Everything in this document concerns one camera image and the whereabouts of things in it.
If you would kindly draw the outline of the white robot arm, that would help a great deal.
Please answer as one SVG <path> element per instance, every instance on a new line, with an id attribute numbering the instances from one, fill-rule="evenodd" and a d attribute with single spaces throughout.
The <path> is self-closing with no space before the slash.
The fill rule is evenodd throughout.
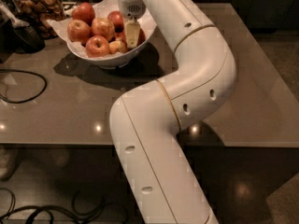
<path id="1" fill-rule="evenodd" d="M 143 4 L 177 60 L 177 71 L 134 88 L 112 106 L 112 140 L 145 224 L 219 224 L 176 135 L 207 118 L 230 95 L 234 56 L 192 0 Z"/>

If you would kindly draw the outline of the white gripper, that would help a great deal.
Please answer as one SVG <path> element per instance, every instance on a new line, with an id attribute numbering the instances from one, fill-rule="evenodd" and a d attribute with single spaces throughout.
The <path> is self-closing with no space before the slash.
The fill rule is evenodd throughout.
<path id="1" fill-rule="evenodd" d="M 119 9 L 123 17 L 131 18 L 124 24 L 124 31 L 127 47 L 134 49 L 137 47 L 141 29 L 137 19 L 144 15 L 146 7 L 142 0 L 119 0 Z"/>

